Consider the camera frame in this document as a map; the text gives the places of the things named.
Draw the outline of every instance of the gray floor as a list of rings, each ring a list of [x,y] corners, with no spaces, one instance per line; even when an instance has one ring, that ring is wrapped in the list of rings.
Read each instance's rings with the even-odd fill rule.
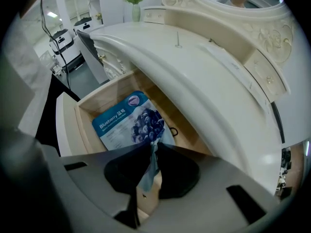
[[[58,77],[58,79],[68,87],[65,73],[61,77]],[[104,83],[99,84],[97,82],[86,62],[69,73],[71,90],[81,99]]]

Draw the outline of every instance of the ornate carved molding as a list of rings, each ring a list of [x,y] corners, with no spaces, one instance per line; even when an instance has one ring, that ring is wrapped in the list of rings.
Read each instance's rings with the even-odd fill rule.
[[[263,47],[279,67],[291,55],[296,22],[285,4],[264,9],[235,8],[213,0],[162,0],[162,4],[195,10],[229,23]]]

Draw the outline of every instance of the flower vase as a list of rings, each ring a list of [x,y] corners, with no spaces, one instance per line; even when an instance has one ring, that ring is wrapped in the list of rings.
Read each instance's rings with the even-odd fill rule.
[[[139,4],[133,4],[132,19],[135,22],[140,21],[140,5]]]

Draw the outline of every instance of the open drawer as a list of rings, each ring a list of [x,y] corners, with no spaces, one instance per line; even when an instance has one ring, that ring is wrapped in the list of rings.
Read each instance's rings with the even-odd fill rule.
[[[205,143],[176,106],[146,75],[136,69],[99,87],[79,102],[66,94],[57,99],[56,127],[61,155],[106,151],[92,121],[136,90],[144,92],[167,125],[178,130],[178,135],[174,137],[177,146],[210,154]]]

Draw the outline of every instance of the black chair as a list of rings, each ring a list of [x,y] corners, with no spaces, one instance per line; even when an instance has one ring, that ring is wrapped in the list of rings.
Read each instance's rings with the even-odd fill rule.
[[[100,61],[97,55],[96,48],[94,47],[94,41],[90,38],[89,34],[82,32],[80,30],[77,30],[77,35],[83,42],[83,44],[86,46],[86,48],[91,52],[91,54],[94,56],[94,58],[102,65],[103,63]]]

